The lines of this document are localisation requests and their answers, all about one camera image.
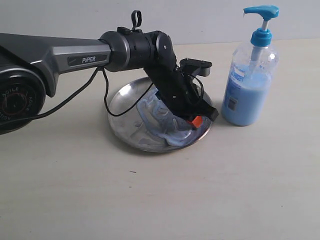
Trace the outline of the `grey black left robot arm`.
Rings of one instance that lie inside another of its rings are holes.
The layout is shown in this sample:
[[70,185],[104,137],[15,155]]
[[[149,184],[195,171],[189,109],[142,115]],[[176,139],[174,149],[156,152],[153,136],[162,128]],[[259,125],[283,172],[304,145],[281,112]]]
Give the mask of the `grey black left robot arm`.
[[0,35],[0,132],[16,131],[43,118],[46,97],[56,93],[61,74],[94,69],[121,72],[143,69],[157,88],[156,96],[177,117],[198,127],[214,121],[216,108],[204,100],[197,76],[210,74],[212,63],[177,61],[171,38],[162,31],[119,27],[99,39],[2,33]]

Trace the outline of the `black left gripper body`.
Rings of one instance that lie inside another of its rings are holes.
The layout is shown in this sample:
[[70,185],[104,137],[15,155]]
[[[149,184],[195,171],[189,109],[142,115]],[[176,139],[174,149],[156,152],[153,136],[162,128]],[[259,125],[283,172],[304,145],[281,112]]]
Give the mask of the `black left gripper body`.
[[145,67],[144,71],[157,88],[157,97],[177,117],[187,121],[195,116],[206,117],[212,122],[219,115],[218,110],[204,100],[204,86],[200,82],[200,92],[193,80],[197,76],[183,73],[180,66],[172,70],[165,66]]

